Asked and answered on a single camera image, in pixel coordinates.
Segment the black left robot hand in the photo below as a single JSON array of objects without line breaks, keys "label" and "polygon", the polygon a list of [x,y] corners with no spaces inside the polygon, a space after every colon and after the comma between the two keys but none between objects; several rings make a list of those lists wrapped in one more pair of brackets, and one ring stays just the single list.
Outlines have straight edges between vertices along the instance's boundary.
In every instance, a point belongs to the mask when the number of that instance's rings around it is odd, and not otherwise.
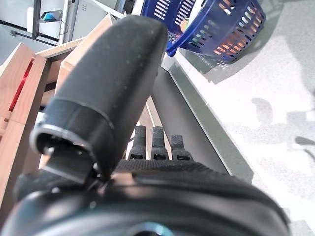
[{"label": "black left robot hand", "polygon": [[3,236],[288,236],[284,211],[258,188],[196,162],[162,135],[150,160],[124,159],[167,42],[166,26],[128,16],[102,33],[30,134],[50,159],[18,177]]}]

